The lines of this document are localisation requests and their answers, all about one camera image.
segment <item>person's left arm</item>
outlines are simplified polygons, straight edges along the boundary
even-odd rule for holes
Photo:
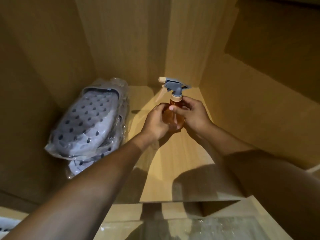
[[[4,240],[93,239],[142,152],[168,131],[164,107],[154,107],[138,135],[74,177]]]

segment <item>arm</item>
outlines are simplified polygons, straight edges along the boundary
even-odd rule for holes
[[[162,122],[164,106],[148,114],[138,135],[74,177],[4,239],[93,239],[142,152],[168,131]]]
[[[226,164],[293,239],[320,239],[320,181],[284,159],[214,125],[201,101],[183,97],[188,110],[169,109],[224,157]]]

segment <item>wooden wall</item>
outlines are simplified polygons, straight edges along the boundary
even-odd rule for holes
[[[310,168],[320,163],[320,9],[228,0],[200,90],[214,122]]]
[[[226,0],[75,0],[99,76],[198,87]]]
[[[95,79],[74,0],[0,0],[0,206],[30,212],[65,179],[43,149]]]

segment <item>amber spray bottle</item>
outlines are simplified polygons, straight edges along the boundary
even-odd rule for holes
[[[177,79],[161,76],[159,82],[163,83],[162,90],[157,98],[158,101],[166,92],[173,91],[171,94],[170,105],[175,105],[182,108],[182,91],[191,88],[186,84],[183,84]],[[184,124],[183,116],[176,114],[169,110],[169,106],[162,113],[162,120],[164,123],[170,125],[170,132],[176,132],[182,129]]]

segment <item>spray nozzle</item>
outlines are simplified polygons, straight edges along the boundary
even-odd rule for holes
[[[162,96],[169,91],[173,91],[172,95],[175,97],[181,97],[182,96],[182,91],[191,88],[191,86],[186,85],[179,81],[178,79],[175,78],[169,78],[169,77],[164,77],[161,76],[159,77],[158,80],[160,83],[163,83],[162,85],[162,90],[156,100],[156,102],[162,98]]]

